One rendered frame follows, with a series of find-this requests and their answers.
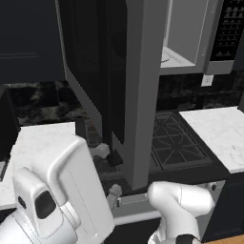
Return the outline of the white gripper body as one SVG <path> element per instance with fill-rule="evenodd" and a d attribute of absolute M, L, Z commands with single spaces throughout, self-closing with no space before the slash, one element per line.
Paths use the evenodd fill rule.
<path fill-rule="evenodd" d="M 101 244 L 113 231 L 112 211 L 85 139 L 57 136 L 34 154 L 31 170 L 50 188 L 59 207 L 70 203 L 77 244 Z"/>

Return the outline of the grey microwave door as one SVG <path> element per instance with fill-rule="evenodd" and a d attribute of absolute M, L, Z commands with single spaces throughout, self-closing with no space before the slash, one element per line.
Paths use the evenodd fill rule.
<path fill-rule="evenodd" d="M 167 0 L 57 0 L 65 77 L 132 189 L 148 185 Z"/>

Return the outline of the grey microwave oven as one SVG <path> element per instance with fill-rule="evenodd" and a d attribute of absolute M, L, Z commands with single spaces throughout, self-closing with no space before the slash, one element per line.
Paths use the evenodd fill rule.
<path fill-rule="evenodd" d="M 160 73 L 244 69 L 244 0 L 165 0 Z"/>

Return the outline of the silver oven front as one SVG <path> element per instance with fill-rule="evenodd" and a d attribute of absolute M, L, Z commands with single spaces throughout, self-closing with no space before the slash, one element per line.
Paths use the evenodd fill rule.
<path fill-rule="evenodd" d="M 215 191 L 208 189 L 209 183 L 199 185 L 181 184 L 183 193 L 179 202 L 188 207 L 197 219 L 199 229 L 206 228 L 214 212 L 214 206 L 222 191 L 225 181 L 216 181 Z M 124 225 L 160 217 L 159 211 L 154 209 L 144 193 L 123 196 L 114 208 L 114 223 Z"/>

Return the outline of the black gas hob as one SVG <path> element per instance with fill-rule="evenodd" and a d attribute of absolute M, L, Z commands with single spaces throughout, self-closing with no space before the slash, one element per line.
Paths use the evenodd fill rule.
<path fill-rule="evenodd" d="M 124 195 L 143 193 L 154 181 L 198 185 L 224 182 L 230 175 L 217 156 L 177 112 L 127 111 L 124 141 L 112 138 L 112 161 L 99 172 L 108 189 L 117 183 Z"/>

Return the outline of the black appliance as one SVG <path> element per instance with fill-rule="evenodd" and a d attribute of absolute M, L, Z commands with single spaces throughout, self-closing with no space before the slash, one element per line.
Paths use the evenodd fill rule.
<path fill-rule="evenodd" d="M 0 85 L 0 182 L 10 161 L 10 152 L 21 128 L 7 85 Z"/>

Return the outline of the dark blue base cupboard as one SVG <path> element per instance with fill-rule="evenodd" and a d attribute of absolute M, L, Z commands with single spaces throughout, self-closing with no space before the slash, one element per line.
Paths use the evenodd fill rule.
<path fill-rule="evenodd" d="M 202 241 L 216 241 L 242 234 L 244 234 L 244 173 L 234 173 L 222 188 Z"/>

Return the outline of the white wall outlet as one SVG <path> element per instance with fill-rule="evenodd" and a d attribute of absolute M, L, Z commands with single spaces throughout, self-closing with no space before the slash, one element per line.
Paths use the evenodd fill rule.
<path fill-rule="evenodd" d="M 211 84 L 213 83 L 214 77 L 212 75 L 203 75 L 202 78 L 202 87 L 210 87 Z"/>

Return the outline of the dark blue wall cupboards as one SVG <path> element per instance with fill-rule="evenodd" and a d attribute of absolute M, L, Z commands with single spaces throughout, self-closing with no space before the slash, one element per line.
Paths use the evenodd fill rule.
<path fill-rule="evenodd" d="M 57 0 L 0 0 L 0 84 L 64 78 Z"/>

